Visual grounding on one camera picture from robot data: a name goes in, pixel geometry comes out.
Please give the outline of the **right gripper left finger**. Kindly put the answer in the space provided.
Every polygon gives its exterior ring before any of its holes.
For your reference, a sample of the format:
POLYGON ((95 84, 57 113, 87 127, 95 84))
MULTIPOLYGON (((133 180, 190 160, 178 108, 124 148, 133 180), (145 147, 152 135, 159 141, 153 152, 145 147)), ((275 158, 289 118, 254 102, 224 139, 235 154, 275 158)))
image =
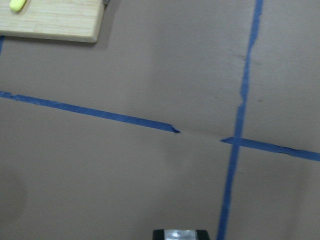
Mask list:
POLYGON ((165 240, 165 230, 164 229, 153 230, 152 240, 165 240))

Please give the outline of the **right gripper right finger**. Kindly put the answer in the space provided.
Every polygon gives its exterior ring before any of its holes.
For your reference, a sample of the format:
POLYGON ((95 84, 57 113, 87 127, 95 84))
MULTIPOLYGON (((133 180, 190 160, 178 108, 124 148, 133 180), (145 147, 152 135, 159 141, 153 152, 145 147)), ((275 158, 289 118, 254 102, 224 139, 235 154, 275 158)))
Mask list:
POLYGON ((196 235, 198 240, 210 240, 210 236, 206 230, 197 229, 196 235))

